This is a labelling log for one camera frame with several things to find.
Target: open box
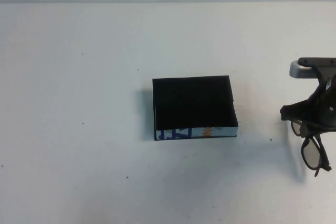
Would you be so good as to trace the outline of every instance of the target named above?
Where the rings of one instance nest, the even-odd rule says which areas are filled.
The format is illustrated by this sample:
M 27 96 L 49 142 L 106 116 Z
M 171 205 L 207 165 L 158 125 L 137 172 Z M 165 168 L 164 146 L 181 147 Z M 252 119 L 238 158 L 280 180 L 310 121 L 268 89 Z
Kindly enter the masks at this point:
M 153 79 L 155 140 L 237 136 L 229 76 Z

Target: white table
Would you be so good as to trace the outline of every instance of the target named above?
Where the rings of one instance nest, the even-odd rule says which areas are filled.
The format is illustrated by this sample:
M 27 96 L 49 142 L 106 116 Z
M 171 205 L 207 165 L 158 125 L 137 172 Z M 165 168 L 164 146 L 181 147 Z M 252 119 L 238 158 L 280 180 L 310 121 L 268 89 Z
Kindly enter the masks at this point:
M 0 5 L 0 223 L 333 223 L 282 105 L 336 3 Z M 237 138 L 153 140 L 152 78 L 230 75 Z M 336 168 L 334 134 L 322 140 Z

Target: black plastic mount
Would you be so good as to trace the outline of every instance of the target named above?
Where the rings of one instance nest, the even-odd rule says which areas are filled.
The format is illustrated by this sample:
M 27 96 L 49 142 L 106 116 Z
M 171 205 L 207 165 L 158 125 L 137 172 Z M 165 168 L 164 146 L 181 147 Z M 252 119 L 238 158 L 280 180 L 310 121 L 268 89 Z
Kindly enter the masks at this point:
M 328 81 L 336 74 L 336 58 L 300 58 L 298 64 L 313 68 L 319 83 Z

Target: robotic arm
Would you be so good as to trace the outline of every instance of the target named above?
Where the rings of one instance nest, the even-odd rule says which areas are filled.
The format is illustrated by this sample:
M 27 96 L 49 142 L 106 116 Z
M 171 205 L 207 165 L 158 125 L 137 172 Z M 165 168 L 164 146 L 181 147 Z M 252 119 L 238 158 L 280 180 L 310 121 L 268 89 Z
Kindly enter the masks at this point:
M 320 134 L 336 132 L 336 58 L 300 58 L 293 61 L 290 76 L 318 79 L 319 85 L 307 99 L 281 108 L 283 121 L 289 120 L 297 136 L 305 138 L 301 153 L 311 170 L 331 170 Z

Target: black glasses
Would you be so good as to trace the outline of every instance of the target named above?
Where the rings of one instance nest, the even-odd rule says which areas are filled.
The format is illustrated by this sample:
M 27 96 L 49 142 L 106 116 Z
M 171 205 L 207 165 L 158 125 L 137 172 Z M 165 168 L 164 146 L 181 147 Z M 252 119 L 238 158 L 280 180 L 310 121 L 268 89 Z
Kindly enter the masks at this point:
M 307 135 L 307 125 L 302 121 L 292 120 L 291 127 L 296 136 L 305 137 Z M 331 170 L 319 133 L 312 134 L 305 138 L 301 147 L 301 154 L 307 167 L 316 171 L 315 177 L 318 175 L 321 168 L 327 172 Z

